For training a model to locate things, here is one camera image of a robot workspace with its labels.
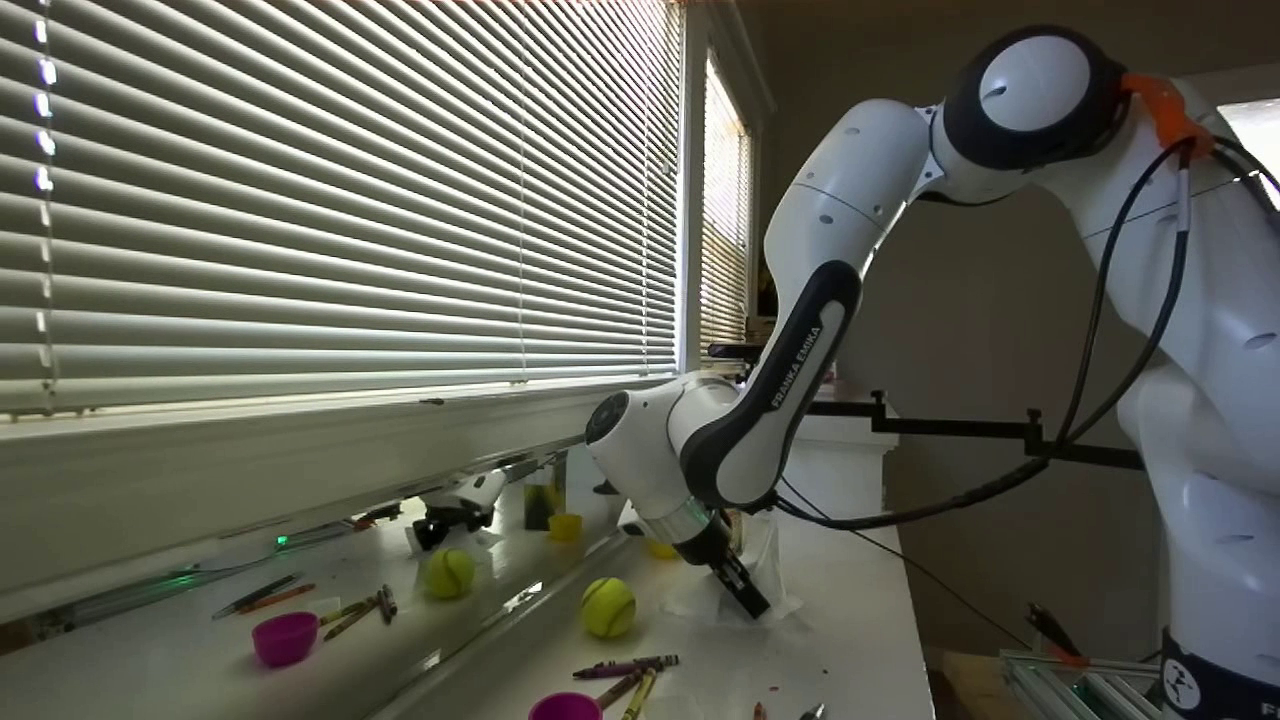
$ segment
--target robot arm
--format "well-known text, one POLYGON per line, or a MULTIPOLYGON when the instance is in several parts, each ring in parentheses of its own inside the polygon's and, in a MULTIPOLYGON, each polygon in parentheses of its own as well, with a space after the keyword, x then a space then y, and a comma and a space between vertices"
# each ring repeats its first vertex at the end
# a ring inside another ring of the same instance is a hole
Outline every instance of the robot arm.
POLYGON ((1184 95, 1076 32, 1027 29, 987 45, 940 107, 856 105, 769 223, 783 324, 748 383, 679 376, 605 402, 587 423, 595 465, 651 536, 764 613, 718 512, 771 503, 877 243, 920 197, 1046 190, 1076 218, 1122 319, 1169 360, 1122 404, 1169 527, 1166 702, 1184 716, 1277 716, 1280 218, 1241 186, 1241 148, 1203 134, 1230 136, 1219 115, 1184 95))
POLYGON ((495 502, 517 482, 512 465, 472 473, 425 497, 428 515, 408 527, 420 551, 450 542, 453 527, 481 532, 491 521, 495 502))
POLYGON ((595 408, 587 443, 645 527, 764 613, 744 589, 718 509, 769 509, 793 431, 847 334, 862 268, 934 179, 929 114, 856 105, 812 152, 769 223, 783 324, 744 389, 679 376, 595 408))

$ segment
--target white wall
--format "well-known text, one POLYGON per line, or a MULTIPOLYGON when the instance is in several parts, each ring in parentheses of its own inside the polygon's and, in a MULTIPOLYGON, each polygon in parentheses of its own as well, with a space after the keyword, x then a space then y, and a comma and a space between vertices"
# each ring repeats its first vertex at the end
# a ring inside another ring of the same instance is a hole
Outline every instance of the white wall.
MULTIPOLYGON (((984 39, 1022 24, 1071 24, 1133 67, 1182 78, 1280 62, 1280 4, 1258 0, 911 0, 900 12, 851 0, 748 0, 748 17, 782 107, 764 210, 851 101, 934 105, 984 39)), ((1051 423, 1071 383, 1087 284, 1081 242, 1048 197, 980 211, 916 206, 868 282, 851 328, 856 370, 906 418, 1022 420, 1037 404, 1051 423)), ((1133 353, 1138 337, 1109 319, 1098 389, 1109 389, 1133 353)), ((1008 443, 909 436, 889 458, 892 503, 964 491, 1013 459, 1022 453, 1008 443)), ((906 546, 1008 626, 1037 602, 1087 652, 1133 662, 1156 648, 1162 521, 1142 473, 1065 465, 1003 502, 906 527, 906 546)), ((929 586, 916 586, 916 603, 929 643, 1003 643, 929 586)))

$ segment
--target yellow-green ball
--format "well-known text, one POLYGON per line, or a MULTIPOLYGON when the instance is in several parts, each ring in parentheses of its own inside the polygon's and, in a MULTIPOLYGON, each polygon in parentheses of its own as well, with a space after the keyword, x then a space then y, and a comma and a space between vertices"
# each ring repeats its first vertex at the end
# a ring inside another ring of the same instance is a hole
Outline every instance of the yellow-green ball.
POLYGON ((428 602, 460 602, 478 586, 478 562, 460 550, 440 550, 420 568, 420 594, 428 602))
POLYGON ((599 641, 628 638, 638 626, 638 594, 622 577, 599 577, 587 586, 577 618, 587 638, 599 638, 599 641))

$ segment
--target magenta cup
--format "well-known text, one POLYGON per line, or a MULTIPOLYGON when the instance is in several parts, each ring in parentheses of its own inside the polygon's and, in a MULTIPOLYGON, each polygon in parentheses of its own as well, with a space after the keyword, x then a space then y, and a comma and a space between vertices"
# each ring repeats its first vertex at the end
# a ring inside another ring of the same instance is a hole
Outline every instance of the magenta cup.
POLYGON ((605 720, 599 704, 581 693, 556 693, 532 704, 529 720, 605 720))
POLYGON ((272 618, 265 626, 251 627, 251 648, 258 662, 268 668, 283 668, 297 666, 312 652, 321 638, 321 618, 317 613, 287 613, 287 618, 272 618))

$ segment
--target white countertop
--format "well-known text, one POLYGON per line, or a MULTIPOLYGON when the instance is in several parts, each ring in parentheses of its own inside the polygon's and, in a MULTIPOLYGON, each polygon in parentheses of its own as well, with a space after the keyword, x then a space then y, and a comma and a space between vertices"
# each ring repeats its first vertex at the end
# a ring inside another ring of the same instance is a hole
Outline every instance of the white countertop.
MULTIPOLYGON (((801 431, 789 478, 826 509, 877 512, 879 473, 851 473, 847 428, 821 420, 801 431)), ((599 697, 608 684, 571 682, 577 668, 628 657, 679 657, 645 707, 647 720, 795 720, 829 704, 833 720, 929 720, 929 668, 911 618, 906 565, 862 536, 826 532, 793 515, 753 521, 748 555, 769 555, 778 532, 782 603, 764 619, 718 589, 705 568, 651 562, 628 542, 577 573, 524 619, 408 689, 379 720, 478 716, 517 720, 548 693, 599 697), (638 589, 641 626, 625 641, 594 641, 577 626, 587 580, 625 577, 638 589)))
MULTIPOLYGON (((877 512, 879 473, 866 473, 868 453, 847 439, 862 420, 806 420, 789 478, 829 512, 877 512)), ((641 542, 608 542, 584 562, 519 532, 512 515, 491 546, 495 580, 460 603, 428 603, 412 594, 420 555, 404 527, 287 551, 210 589, 182 594, 152 609, 87 626, 80 634, 0 657, 0 716, 80 720, 519 720, 536 697, 577 689, 571 668, 679 652, 663 672, 647 720, 736 720, 764 704, 769 716, 801 716, 829 704, 833 720, 926 720, 934 716, 929 672, 916 638, 911 598, 900 562, 879 550, 778 515, 753 521, 748 550, 769 555, 782 536, 783 603, 778 618, 744 619, 705 568, 645 555, 641 542), (358 602, 387 586, 399 602, 396 626, 363 619, 347 638, 321 643, 306 666, 265 672, 251 657, 251 626, 265 618, 213 619, 215 609, 299 573, 321 598, 358 602), (577 626, 581 589, 595 577, 628 577, 641 594, 641 626, 628 641, 599 643, 577 626), (524 613, 478 641, 472 627, 499 618, 519 589, 543 586, 524 613)))

